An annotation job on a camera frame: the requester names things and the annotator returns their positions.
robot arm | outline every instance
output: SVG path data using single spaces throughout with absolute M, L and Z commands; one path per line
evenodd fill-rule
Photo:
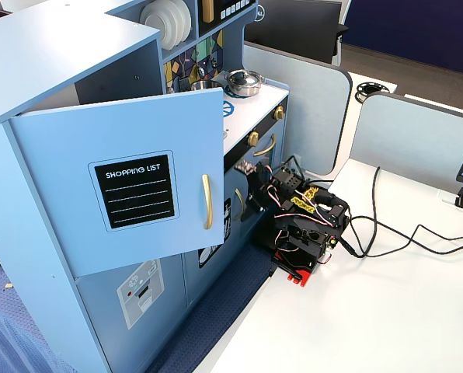
M 249 183 L 242 219 L 276 208 L 256 241 L 274 250 L 273 262 L 304 286 L 319 259 L 336 246 L 348 226 L 349 206 L 287 167 L 273 173 L 261 162 L 254 166 L 242 161 L 235 168 L 247 175 Z

floor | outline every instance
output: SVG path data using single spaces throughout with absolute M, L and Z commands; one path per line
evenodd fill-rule
M 344 70 L 398 85 L 397 94 L 410 94 L 463 109 L 463 74 L 428 64 L 344 44 Z

cable spool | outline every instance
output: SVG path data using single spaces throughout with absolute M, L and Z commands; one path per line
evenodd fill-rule
M 390 90 L 382 84 L 374 83 L 374 82 L 366 82 L 366 83 L 361 83 L 358 85 L 356 95 L 354 96 L 356 97 L 356 100 L 358 103 L 363 103 L 371 93 L 375 93 L 375 92 L 389 92 L 390 93 Z

stove knob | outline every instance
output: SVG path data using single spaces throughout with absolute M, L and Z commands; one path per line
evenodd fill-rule
M 277 107 L 277 109 L 275 110 L 274 116 L 276 120 L 284 119 L 285 118 L 284 107 L 283 106 Z
M 252 131 L 249 135 L 249 139 L 247 140 L 247 144 L 249 144 L 249 146 L 256 147 L 258 142 L 259 134 L 255 131 Z

shopping list sign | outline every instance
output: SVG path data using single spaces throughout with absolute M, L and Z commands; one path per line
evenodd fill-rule
M 172 164 L 163 152 L 90 165 L 108 230 L 176 218 Z

